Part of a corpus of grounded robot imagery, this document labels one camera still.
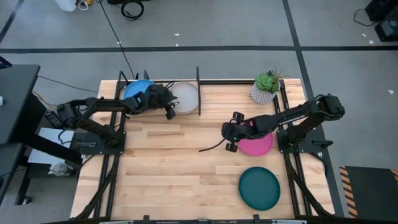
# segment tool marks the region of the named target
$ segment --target yellow and black striped tape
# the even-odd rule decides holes
[[[345,166],[340,167],[340,176],[341,181],[343,182],[343,190],[347,201],[348,215],[350,218],[356,218],[358,217],[358,213],[355,208],[353,189],[349,182],[349,176]]]
[[[398,182],[398,172],[396,170],[391,170],[391,172],[394,174],[396,181]]]

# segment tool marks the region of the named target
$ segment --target succulent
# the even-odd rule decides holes
[[[276,68],[268,72],[261,73],[256,77],[256,86],[261,91],[275,93],[279,90],[279,79],[281,75],[277,73]]]

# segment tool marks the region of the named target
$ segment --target teal plate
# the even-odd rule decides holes
[[[252,167],[245,170],[239,179],[239,194],[249,207],[265,211],[278,203],[280,185],[271,171]]]

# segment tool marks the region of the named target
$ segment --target concrete floor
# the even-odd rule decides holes
[[[353,13],[370,0],[284,0],[288,3],[301,46],[380,46],[374,27],[353,21]],[[0,30],[16,0],[2,0]],[[290,46],[290,50],[219,50],[143,52],[126,56],[135,72],[146,69],[151,78],[193,78],[199,66],[202,78],[253,78],[272,66],[283,67],[291,78],[306,80],[294,51],[294,42],[281,0],[152,0],[144,2],[144,15],[126,21],[120,9],[104,7],[124,47],[185,46]],[[370,23],[364,12],[358,20]],[[100,80],[115,79],[119,70],[129,74],[112,30],[98,3],[87,11],[61,11],[54,1],[24,0],[7,34],[0,39],[0,54],[12,63],[39,64],[40,75],[82,88],[97,90]],[[103,48],[103,52],[56,53],[57,49]],[[18,49],[53,49],[54,53],[4,54]],[[332,93],[346,108],[341,121],[325,123],[340,197],[338,167],[363,166],[398,169],[395,159],[394,119],[398,106],[397,51],[304,51],[303,58],[314,94]],[[63,103],[91,93],[39,79],[35,91],[48,102]],[[76,180],[33,180],[30,205],[14,206],[23,174],[15,174],[0,207],[4,223],[42,223],[66,220],[72,207]]]

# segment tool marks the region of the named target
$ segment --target pink plate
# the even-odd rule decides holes
[[[238,142],[239,148],[249,156],[261,156],[269,152],[274,144],[272,133],[262,139],[242,139]]]

